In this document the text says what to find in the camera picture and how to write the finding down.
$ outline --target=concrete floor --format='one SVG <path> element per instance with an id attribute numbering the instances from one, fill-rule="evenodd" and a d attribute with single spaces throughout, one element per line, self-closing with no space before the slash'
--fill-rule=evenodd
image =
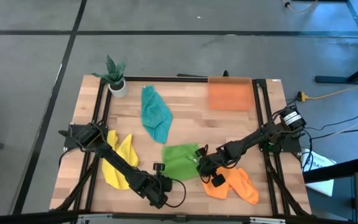
<path id="1" fill-rule="evenodd" d="M 309 3 L 294 2 L 302 9 Z M 352 0 L 358 13 L 358 0 Z M 1 30 L 71 30 L 79 0 L 0 0 Z M 88 0 L 79 30 L 292 30 L 357 31 L 344 3 L 318 3 L 294 14 L 279 0 Z M 37 128 L 67 46 L 67 35 L 0 35 L 0 215 L 9 213 Z M 126 75 L 177 73 L 282 79 L 285 95 L 318 96 L 349 85 L 317 84 L 315 75 L 348 76 L 358 70 L 358 39 L 213 35 L 77 36 L 48 127 L 24 212 L 47 211 L 63 138 L 84 74 L 104 72 L 106 54 L 127 62 Z M 312 127 L 358 115 L 358 89 L 299 103 Z M 350 123 L 316 132 L 319 136 Z M 307 146 L 305 139 L 302 145 Z M 314 142 L 338 162 L 358 158 L 358 133 Z M 336 181 L 336 189 L 341 182 Z M 316 192 L 310 190 L 310 198 Z M 325 209 L 311 200 L 313 209 Z"/>

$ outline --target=yellow cable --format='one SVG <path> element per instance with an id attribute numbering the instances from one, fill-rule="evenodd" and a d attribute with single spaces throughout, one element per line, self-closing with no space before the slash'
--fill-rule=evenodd
<path id="1" fill-rule="evenodd" d="M 327 97 L 327 96 L 333 96 L 333 95 L 336 95 L 338 93 L 343 93 L 347 90 L 354 90 L 355 88 L 358 88 L 358 85 L 357 86 L 353 86 L 353 87 L 350 87 L 350 88 L 347 88 L 347 89 L 344 89 L 344 90 L 341 90 L 341 91 L 337 91 L 335 93 L 330 93 L 330 94 L 327 94 L 327 95 L 324 95 L 324 96 L 319 96 L 319 97 L 310 97 L 308 95 L 306 95 L 304 92 L 301 92 L 301 100 L 302 101 L 305 101 L 305 100 L 318 100 L 318 99 L 322 99 L 324 97 Z"/>
<path id="2" fill-rule="evenodd" d="M 317 2 L 318 2 L 318 0 L 315 0 L 309 7 L 307 7 L 306 9 L 304 9 L 304 10 L 302 10 L 302 11 L 296 11 L 296 10 L 294 10 L 294 9 L 291 7 L 291 5 L 288 5 L 287 7 L 288 7 L 289 9 L 291 9 L 291 11 L 293 11 L 293 12 L 295 12 L 295 13 L 301 14 L 302 12 L 306 12 L 307 10 L 311 9 L 314 5 L 316 5 Z"/>

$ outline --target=white flower pot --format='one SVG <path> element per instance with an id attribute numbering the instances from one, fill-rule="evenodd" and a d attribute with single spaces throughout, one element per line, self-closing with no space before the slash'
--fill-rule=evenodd
<path id="1" fill-rule="evenodd" d="M 124 96 L 126 96 L 128 94 L 128 86 L 127 86 L 127 82 L 125 80 L 123 80 L 124 82 L 124 86 L 120 89 L 120 90 L 113 90 L 110 86 L 110 84 L 108 85 L 110 92 L 112 93 L 112 95 L 114 97 L 117 98 L 122 98 Z"/>

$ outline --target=orange tray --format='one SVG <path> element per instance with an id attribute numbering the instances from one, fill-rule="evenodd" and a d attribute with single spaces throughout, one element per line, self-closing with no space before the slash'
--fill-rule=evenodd
<path id="1" fill-rule="evenodd" d="M 255 105 L 252 79 L 247 77 L 209 77 L 210 110 L 251 110 Z"/>

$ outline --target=teal cloth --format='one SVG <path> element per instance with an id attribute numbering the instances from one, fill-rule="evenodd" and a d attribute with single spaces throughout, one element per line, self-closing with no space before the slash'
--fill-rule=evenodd
<path id="1" fill-rule="evenodd" d="M 162 162 L 165 170 L 162 174 L 178 180 L 188 180 L 198 176 L 196 150 L 198 144 L 165 146 L 162 149 Z"/>
<path id="2" fill-rule="evenodd" d="M 172 114 L 154 86 L 142 90 L 142 124 L 154 141 L 166 143 Z"/>

